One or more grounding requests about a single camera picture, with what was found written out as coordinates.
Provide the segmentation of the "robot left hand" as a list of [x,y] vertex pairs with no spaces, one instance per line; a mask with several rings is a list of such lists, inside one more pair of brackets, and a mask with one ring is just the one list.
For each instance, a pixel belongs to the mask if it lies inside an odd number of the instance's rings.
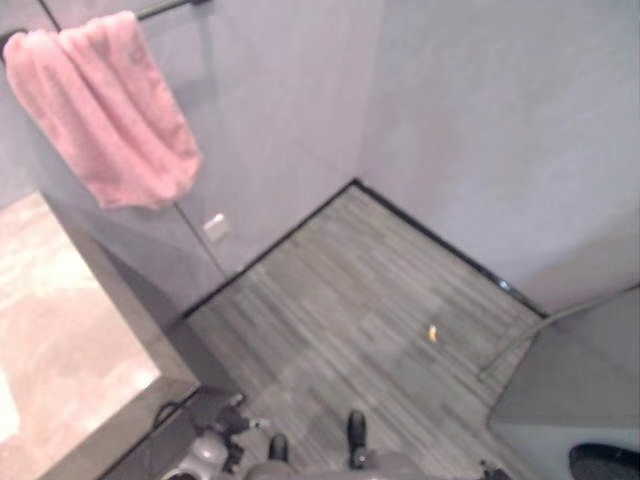
[[268,427],[269,420],[247,417],[243,414],[242,408],[246,401],[247,396],[243,393],[229,397],[218,409],[212,420],[208,420],[203,424],[195,424],[196,431],[198,433],[213,433],[219,437],[229,439],[252,429]]

